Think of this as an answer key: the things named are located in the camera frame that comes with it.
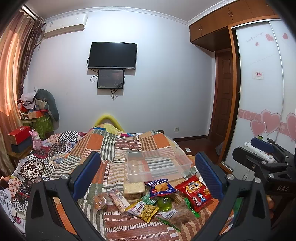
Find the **long wafer cracker pack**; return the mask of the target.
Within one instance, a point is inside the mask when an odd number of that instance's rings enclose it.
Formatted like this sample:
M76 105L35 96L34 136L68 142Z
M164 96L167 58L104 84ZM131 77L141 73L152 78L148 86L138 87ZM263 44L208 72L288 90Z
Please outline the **long wafer cracker pack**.
M126 213L126 208L129 207L130 203L126 200L119 189L112 189L108 192L109 198L112 200L120 214Z

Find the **square cracker pack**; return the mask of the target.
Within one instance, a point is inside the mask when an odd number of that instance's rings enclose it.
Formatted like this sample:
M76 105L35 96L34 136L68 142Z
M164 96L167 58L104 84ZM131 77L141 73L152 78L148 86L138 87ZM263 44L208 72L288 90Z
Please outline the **square cracker pack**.
M145 195L144 182L124 183L123 195L127 199L139 199Z

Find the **white air conditioner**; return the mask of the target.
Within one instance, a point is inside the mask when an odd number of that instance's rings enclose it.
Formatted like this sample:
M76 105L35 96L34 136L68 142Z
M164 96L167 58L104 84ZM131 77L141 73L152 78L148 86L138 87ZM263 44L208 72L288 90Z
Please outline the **white air conditioner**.
M44 31L44 37L47 39L57 35L83 31L87 19L87 14L79 14L48 22Z

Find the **small wall monitor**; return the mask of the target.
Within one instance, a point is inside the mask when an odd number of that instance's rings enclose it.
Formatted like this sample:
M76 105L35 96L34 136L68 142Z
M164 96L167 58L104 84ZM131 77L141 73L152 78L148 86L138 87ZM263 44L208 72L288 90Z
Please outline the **small wall monitor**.
M98 89L123 89L125 71L119 69L100 69L98 72Z

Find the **white device with stickers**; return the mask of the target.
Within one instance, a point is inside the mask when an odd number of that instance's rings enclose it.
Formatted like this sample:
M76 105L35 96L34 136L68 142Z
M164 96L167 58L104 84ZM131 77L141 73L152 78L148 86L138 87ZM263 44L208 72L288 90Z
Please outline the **white device with stickers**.
M243 144L243 148L261 157L267 163L276 163L275 158L271 154L267 154L266 152L254 147L251 142L245 142Z

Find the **green snack packet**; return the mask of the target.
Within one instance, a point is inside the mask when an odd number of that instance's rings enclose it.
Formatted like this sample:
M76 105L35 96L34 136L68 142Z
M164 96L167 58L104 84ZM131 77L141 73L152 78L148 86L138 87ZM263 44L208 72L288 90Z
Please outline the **green snack packet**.
M155 205L157 203L157 199L156 198L151 198L150 193L143 196L141 198L141 201L143 201L144 203L146 203L148 205Z

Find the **brown wooden door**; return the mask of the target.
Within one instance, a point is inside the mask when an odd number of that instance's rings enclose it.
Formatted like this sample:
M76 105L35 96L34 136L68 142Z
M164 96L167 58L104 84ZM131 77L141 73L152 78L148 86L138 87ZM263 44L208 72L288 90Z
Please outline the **brown wooden door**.
M228 128L233 89L232 51L216 53L215 96L209 138L215 144L221 144Z

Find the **dark blue box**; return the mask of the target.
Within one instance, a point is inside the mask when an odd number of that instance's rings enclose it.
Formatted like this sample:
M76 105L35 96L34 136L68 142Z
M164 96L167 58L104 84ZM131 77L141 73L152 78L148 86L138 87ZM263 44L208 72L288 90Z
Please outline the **dark blue box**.
M18 145L11 144L11 150L15 153L21 153L24 150L26 150L28 147L31 147L31 146L32 146L32 138L28 137L27 139L25 139L24 141L22 141Z

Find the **yellow white chips bag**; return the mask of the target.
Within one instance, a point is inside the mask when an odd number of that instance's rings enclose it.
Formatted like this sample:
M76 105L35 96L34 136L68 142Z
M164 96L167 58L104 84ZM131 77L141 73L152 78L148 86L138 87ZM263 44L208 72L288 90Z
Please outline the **yellow white chips bag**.
M140 218L146 223L151 221L158 210L159 208L157 206L146 204L141 200L131 204L125 209L126 212Z

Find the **pink plush toy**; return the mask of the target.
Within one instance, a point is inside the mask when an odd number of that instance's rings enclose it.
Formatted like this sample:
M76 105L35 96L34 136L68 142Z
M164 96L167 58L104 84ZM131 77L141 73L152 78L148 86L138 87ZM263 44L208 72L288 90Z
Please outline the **pink plush toy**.
M31 130L29 133L32 137L33 149L39 151L42 148L42 140L39 133L36 130Z

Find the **brown snack bag with barcode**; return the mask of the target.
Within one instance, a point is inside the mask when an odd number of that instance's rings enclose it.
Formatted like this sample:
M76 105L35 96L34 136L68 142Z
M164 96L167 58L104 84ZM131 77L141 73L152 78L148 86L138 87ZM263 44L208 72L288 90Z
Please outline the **brown snack bag with barcode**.
M157 219L180 232L183 224L199 217L199 213L191 208L191 203L185 198L177 207L158 216Z

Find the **orange brown curtain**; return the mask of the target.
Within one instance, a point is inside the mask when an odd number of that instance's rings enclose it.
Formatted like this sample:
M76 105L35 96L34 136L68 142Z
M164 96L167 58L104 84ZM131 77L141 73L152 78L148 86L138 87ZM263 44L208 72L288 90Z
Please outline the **orange brown curtain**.
M11 150L8 133L22 125L17 100L23 94L43 25L43 18L33 20L20 9L1 34L1 176L8 176L14 170L8 157Z

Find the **small bread bun pack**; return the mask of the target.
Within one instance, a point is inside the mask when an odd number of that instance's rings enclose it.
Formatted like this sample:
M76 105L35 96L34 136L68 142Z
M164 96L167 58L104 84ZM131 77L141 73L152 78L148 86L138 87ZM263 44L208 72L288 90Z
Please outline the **small bread bun pack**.
M107 204L107 194L99 193L93 197L93 209L95 212L102 210Z

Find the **patchwork striped quilt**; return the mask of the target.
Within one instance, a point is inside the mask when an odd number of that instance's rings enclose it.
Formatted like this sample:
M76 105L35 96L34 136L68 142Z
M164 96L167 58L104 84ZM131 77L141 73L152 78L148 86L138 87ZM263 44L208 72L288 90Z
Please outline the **patchwork striped quilt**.
M123 189L128 181L126 155L128 152L152 151L161 148L180 148L177 143L158 131L127 137L112 125L99 125L87 133L66 131L52 135L42 142L42 148L25 157L1 193L1 202L9 210L17 227L25 228L29 199L21 194L22 188L30 188L35 177L45 181L56 180L62 173L71 173L82 164L91 152L101 157L101 165L86 194L78 200L82 211L93 226L108 240L191 240L208 220L218 205L211 199L200 211L200 217L182 225L177 231L157 218L146 223L133 215L122 215L108 201L103 211L95 212L93 197L112 189Z

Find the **red gift box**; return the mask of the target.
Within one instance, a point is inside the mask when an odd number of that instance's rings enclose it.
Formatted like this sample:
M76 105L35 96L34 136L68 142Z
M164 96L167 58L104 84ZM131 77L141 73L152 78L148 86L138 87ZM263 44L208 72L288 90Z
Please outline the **red gift box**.
M21 142L31 136L29 126L21 126L14 131L8 133L9 143L12 145L19 145Z

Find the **clear plastic storage bin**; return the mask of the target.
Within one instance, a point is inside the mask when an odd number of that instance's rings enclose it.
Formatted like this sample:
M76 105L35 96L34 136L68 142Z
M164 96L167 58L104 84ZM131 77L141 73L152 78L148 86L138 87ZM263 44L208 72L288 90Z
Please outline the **clear plastic storage bin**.
M129 183L148 182L161 178L169 181L186 178L192 160L180 148L129 152L126 155L125 176Z

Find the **red snack bag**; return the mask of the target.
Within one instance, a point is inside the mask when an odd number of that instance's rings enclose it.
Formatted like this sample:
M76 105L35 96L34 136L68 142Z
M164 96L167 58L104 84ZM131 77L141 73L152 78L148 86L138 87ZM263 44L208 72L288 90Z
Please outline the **red snack bag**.
M192 209L196 212L199 212L212 199L209 189L196 175L178 184L175 189L186 195L192 205Z

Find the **wooden overhead cabinets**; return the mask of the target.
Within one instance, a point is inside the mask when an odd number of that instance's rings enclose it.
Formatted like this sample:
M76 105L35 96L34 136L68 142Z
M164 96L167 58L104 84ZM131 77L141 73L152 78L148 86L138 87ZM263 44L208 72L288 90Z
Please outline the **wooden overhead cabinets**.
M191 24L190 42L211 52L231 48L229 25L266 16L277 16L266 1L235 1Z

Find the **blue biscuit snack bag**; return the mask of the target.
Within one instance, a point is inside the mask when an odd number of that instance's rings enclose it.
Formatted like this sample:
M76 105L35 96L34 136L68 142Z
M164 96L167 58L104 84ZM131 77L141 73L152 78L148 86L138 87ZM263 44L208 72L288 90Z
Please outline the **blue biscuit snack bag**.
M172 185L170 185L168 179L165 178L152 180L145 182L144 184L149 188L150 199L167 196L177 192L177 190Z

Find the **white wardrobe with hearts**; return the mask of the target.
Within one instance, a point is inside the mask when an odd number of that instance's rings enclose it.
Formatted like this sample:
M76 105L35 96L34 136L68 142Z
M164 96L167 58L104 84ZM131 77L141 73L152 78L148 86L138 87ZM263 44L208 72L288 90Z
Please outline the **white wardrobe with hearts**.
M239 107L225 164L237 178L249 178L253 172L235 161L232 152L253 137L270 138L295 151L295 38L282 20L241 25L234 36Z

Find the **yellow bed footboard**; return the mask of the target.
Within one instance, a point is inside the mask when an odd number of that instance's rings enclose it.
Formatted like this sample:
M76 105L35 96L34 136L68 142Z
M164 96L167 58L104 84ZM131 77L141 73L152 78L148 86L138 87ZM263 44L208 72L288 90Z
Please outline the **yellow bed footboard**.
M122 126L119 124L119 122L110 114L103 114L101 115L95 122L94 127L102 124L102 123L111 123L115 128L117 128L120 131L125 131Z

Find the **green jelly cup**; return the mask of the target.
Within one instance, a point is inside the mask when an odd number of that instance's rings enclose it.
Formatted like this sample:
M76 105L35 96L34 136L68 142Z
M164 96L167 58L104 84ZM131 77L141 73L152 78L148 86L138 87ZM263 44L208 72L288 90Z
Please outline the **green jelly cup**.
M172 201L169 197L160 197L158 199L158 208L159 211L167 212L172 208Z

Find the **grey neck pillow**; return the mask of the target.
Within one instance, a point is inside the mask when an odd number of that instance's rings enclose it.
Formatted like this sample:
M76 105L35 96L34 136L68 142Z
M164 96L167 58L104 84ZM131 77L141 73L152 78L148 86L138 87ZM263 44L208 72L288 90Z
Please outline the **grey neck pillow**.
M45 89L38 89L35 98L48 104L48 110L54 121L59 121L59 112L53 95Z

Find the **wall mounted black television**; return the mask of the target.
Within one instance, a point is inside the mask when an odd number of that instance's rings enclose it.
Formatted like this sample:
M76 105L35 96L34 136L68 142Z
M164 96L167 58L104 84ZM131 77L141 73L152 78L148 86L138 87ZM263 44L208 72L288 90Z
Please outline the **wall mounted black television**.
M118 42L93 42L90 47L88 68L135 69L137 44Z

